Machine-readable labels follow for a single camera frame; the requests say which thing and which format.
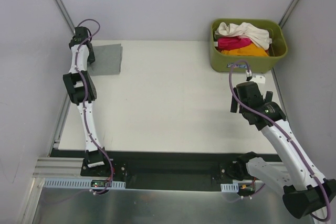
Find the grey t shirt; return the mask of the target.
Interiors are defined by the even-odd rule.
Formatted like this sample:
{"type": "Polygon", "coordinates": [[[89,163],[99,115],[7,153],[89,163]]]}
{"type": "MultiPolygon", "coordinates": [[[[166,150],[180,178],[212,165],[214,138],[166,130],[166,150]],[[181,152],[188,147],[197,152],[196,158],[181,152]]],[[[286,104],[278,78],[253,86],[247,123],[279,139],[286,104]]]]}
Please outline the grey t shirt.
{"type": "Polygon", "coordinates": [[[95,62],[88,66],[91,76],[112,76],[121,72],[123,47],[121,44],[94,46],[95,62]]]}

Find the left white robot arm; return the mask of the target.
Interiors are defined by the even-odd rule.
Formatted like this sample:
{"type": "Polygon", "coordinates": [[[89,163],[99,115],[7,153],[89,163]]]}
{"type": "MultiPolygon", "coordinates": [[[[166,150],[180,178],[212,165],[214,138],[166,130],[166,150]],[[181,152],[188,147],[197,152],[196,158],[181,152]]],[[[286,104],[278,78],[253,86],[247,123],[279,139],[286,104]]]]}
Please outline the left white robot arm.
{"type": "Polygon", "coordinates": [[[84,164],[99,176],[106,176],[110,173],[111,164],[104,158],[104,147],[97,134],[93,116],[93,102],[97,98],[97,91],[87,70],[87,67],[95,62],[91,39],[92,33],[88,28],[75,28],[75,34],[69,43],[72,52],[71,67],[62,79],[68,97],[71,103],[76,105],[82,121],[85,135],[84,164]]]}

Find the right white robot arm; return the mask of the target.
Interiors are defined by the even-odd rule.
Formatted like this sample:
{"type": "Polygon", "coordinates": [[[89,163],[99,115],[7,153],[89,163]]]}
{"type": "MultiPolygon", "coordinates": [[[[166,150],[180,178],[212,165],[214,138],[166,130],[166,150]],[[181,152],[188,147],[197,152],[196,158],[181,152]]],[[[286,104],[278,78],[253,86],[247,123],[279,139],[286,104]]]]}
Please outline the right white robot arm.
{"type": "Polygon", "coordinates": [[[272,188],[292,216],[310,215],[327,222],[331,201],[335,198],[335,179],[327,179],[314,165],[294,136],[281,107],[272,101],[272,93],[262,95],[257,83],[248,81],[231,87],[230,111],[240,113],[271,143],[288,174],[270,166],[254,152],[243,154],[228,169],[237,180],[258,178],[272,188]]]}

